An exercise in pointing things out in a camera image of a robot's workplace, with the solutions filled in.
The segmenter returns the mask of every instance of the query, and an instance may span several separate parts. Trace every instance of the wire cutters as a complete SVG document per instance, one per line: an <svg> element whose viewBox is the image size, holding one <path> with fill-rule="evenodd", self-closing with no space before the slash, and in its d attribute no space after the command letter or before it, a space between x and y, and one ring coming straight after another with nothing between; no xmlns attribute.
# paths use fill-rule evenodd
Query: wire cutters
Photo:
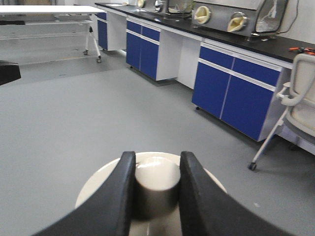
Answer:
<svg viewBox="0 0 315 236"><path fill-rule="evenodd" d="M289 48L289 51L297 51L297 53L306 53L309 55L315 56L315 49L314 48Z"/></svg>

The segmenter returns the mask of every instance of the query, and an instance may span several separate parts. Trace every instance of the caster wheel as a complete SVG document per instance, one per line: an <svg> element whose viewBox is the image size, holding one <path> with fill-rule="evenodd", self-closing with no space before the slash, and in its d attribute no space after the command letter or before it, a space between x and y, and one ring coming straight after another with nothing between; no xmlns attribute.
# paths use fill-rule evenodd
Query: caster wheel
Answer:
<svg viewBox="0 0 315 236"><path fill-rule="evenodd" d="M290 144L288 148L289 148L289 150L291 150L291 151L296 151L297 149L299 149L299 146L297 146L297 145L295 145L295 144Z"/></svg>
<svg viewBox="0 0 315 236"><path fill-rule="evenodd" d="M257 164L255 162L252 162L248 165L248 169L250 169L251 171L256 170Z"/></svg>

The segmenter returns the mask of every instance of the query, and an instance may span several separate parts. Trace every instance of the white wall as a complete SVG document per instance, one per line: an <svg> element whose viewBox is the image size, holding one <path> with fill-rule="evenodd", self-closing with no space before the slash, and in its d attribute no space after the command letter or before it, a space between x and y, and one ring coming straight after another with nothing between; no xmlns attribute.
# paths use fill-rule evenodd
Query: white wall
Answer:
<svg viewBox="0 0 315 236"><path fill-rule="evenodd" d="M286 31L295 16L297 0L288 0L287 10L280 31ZM292 38L315 44L315 0L300 0L299 15L288 33L282 37Z"/></svg>

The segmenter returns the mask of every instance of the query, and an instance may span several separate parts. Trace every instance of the gray floor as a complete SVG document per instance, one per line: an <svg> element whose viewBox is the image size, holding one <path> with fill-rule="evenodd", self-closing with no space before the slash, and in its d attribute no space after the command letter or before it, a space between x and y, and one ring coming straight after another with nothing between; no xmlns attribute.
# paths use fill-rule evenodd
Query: gray floor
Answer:
<svg viewBox="0 0 315 236"><path fill-rule="evenodd" d="M86 180L125 150L195 153L229 194L299 236L315 235L315 158L260 143L197 111L192 90L131 70L121 52L21 65L0 87L1 236L29 236L74 208Z"/></svg>

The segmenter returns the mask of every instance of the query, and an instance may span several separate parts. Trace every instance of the white cylinder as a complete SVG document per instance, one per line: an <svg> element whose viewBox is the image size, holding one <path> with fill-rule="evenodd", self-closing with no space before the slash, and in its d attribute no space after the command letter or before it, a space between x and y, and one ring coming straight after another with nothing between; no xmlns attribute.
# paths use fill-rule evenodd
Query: white cylinder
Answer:
<svg viewBox="0 0 315 236"><path fill-rule="evenodd" d="M134 213L151 219L174 210L178 201L179 166L163 157L141 161L135 171Z"/></svg>

